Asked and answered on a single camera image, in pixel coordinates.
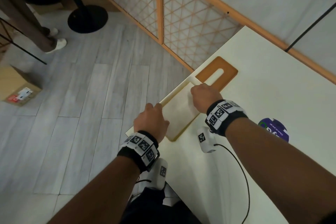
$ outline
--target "floor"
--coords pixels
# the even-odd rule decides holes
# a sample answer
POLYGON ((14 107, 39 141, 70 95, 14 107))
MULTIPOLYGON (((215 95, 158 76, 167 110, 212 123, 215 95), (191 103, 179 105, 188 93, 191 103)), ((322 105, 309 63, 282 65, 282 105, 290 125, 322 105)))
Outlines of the floor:
MULTIPOLYGON (((38 16, 68 45, 42 53, 22 35, 11 64, 43 88, 22 107, 0 102, 1 223, 46 223, 116 156, 146 103, 157 103, 190 72, 121 13, 91 34, 67 26, 69 12, 38 16)), ((144 185, 133 189, 137 194, 144 185)), ((167 204, 178 200, 168 186, 167 204)))

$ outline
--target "black cable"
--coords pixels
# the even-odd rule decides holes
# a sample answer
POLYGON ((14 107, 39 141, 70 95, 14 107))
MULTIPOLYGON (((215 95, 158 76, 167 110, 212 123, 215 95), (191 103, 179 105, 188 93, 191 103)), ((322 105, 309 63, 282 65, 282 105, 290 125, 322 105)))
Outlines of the black cable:
POLYGON ((151 181, 151 180, 147 180, 147 179, 145 179, 145 180, 137 181, 135 184, 137 184, 137 183, 139 183, 139 182, 152 182, 152 181, 151 181))
POLYGON ((225 149, 226 149, 226 150, 227 150, 227 151, 234 157, 234 159, 237 161, 238 165, 240 166, 240 168, 241 168, 241 170, 242 170, 242 172, 243 172, 243 174, 244 174, 245 180, 246 180, 247 193, 248 193, 248 195, 249 195, 249 206, 248 206, 248 208, 247 208, 246 216, 245 216, 243 222, 241 223, 241 224, 243 224, 243 223, 245 222, 247 216, 249 215, 249 212, 250 212, 250 203, 251 203, 251 199, 250 199, 250 187, 249 187, 249 183, 248 183, 248 181, 247 181, 247 177, 246 177, 246 175, 245 175, 245 172, 244 172, 244 170, 243 170, 243 167, 241 166, 241 164, 240 164, 240 162, 238 161, 238 159, 236 158, 236 156, 235 156, 235 155, 234 155, 228 148, 226 148, 224 145, 221 145, 221 144, 216 143, 216 144, 214 144, 213 146, 217 146, 217 145, 224 147, 224 148, 225 148, 225 149))
POLYGON ((294 46, 294 44, 296 44, 304 35, 306 35, 308 31, 310 31, 317 23, 320 22, 320 20, 326 17, 326 15, 329 14, 335 7, 336 3, 334 3, 328 10, 326 10, 324 14, 322 14, 316 21, 314 21, 313 24, 310 25, 309 28, 307 28, 298 38, 296 38, 296 40, 291 45, 289 45, 287 49, 285 49, 285 52, 288 52, 294 46))

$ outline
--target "round black base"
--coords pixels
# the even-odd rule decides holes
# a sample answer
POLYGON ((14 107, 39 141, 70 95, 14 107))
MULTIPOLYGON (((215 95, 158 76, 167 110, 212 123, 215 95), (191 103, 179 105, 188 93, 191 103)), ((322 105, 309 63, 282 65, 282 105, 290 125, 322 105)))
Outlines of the round black base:
POLYGON ((107 11, 98 5, 86 5, 86 10, 77 8, 69 18, 69 27, 80 34, 87 34, 101 29, 107 22, 109 16, 107 11))

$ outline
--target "tabletop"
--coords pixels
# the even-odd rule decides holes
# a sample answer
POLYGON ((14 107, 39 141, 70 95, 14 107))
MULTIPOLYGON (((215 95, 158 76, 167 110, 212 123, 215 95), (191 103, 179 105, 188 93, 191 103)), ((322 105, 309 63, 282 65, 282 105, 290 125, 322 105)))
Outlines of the tabletop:
MULTIPOLYGON (((256 123, 265 118, 280 121, 288 131, 290 144, 336 175, 336 86, 248 27, 181 85, 195 80, 217 56, 238 69, 236 77, 221 91, 223 98, 243 107, 256 123)), ((174 94, 173 90, 162 101, 174 94)), ((244 176, 224 149, 211 154, 201 151, 197 129, 205 125, 205 118, 200 114, 175 142, 165 138, 159 145, 161 157, 168 162, 166 181, 202 223, 241 223, 248 206, 244 176)), ((233 151, 225 137, 216 136, 216 141, 233 151)), ((246 223, 287 223, 245 173, 251 196, 246 223)))

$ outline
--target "brown pants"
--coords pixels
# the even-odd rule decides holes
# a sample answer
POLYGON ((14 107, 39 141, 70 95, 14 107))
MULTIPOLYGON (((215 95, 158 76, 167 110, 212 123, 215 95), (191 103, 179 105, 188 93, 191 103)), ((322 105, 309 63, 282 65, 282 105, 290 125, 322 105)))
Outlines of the brown pants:
POLYGON ((55 49, 56 40, 47 37, 50 30, 40 25, 24 0, 0 0, 0 10, 42 51, 55 49))

